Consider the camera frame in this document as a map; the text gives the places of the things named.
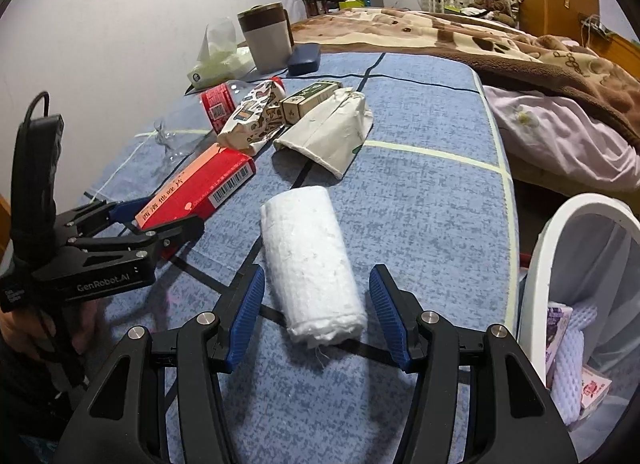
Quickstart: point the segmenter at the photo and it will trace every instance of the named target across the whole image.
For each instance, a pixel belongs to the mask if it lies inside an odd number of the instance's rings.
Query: red medicine box
[[[149,229],[192,213],[206,220],[254,173],[251,157],[214,143],[156,193],[136,215],[138,226]]]

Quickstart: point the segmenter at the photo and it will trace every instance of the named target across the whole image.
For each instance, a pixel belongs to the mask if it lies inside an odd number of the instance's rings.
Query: brown blanket
[[[640,152],[640,83],[617,64],[558,37],[533,37],[460,16],[352,8],[292,26],[327,53],[431,54],[472,67],[482,83],[566,96]]]

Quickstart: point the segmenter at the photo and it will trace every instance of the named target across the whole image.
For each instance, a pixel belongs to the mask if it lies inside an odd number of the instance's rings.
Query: cotton roll
[[[292,189],[260,208],[267,271],[295,342],[334,345],[364,329],[364,305],[327,190]]]

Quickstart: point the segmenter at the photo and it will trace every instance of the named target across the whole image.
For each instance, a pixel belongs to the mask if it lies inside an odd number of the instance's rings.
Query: black cable
[[[43,90],[29,104],[29,107],[27,108],[27,114],[25,114],[24,116],[24,123],[28,124],[31,121],[31,115],[33,114],[33,110],[34,108],[36,108],[36,105],[38,104],[38,102],[40,102],[41,99],[44,99],[44,115],[45,116],[49,115],[49,93]]]

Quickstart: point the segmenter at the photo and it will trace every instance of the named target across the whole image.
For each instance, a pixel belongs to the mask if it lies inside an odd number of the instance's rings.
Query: blue gripper pad
[[[380,327],[382,327],[382,332],[385,335],[386,345],[389,352],[391,352],[391,357],[402,370],[407,371],[411,363],[411,357],[406,347],[406,330],[389,294],[389,290],[385,287],[375,267],[369,273],[369,294],[378,315]]]
[[[236,319],[229,329],[229,354],[226,356],[226,364],[231,371],[235,370],[239,362],[242,361],[246,348],[249,346],[263,296],[264,270],[258,267],[242,299]]]

